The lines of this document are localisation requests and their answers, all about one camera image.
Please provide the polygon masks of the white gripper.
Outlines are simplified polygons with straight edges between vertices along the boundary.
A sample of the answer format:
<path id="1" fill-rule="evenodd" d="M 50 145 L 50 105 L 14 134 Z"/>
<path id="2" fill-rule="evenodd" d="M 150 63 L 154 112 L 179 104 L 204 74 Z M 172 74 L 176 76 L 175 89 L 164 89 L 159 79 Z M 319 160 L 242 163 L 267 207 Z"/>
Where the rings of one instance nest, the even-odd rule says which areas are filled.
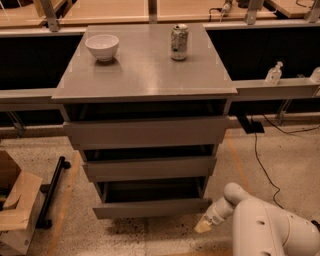
<path id="1" fill-rule="evenodd" d="M 204 233 L 211 230 L 211 225 L 219 225 L 233 214 L 235 205 L 226 198 L 221 197 L 213 202 L 206 210 L 204 216 L 194 227 L 197 233 Z"/>

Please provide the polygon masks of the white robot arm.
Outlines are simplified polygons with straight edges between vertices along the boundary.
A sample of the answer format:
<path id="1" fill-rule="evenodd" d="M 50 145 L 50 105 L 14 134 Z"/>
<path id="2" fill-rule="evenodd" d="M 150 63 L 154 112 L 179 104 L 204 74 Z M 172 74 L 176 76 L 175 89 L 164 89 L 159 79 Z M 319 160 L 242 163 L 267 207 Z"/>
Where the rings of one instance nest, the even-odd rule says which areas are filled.
<path id="1" fill-rule="evenodd" d="M 250 195 L 237 183 L 224 187 L 195 231 L 210 231 L 229 216 L 233 256 L 316 256 L 320 251 L 318 224 Z"/>

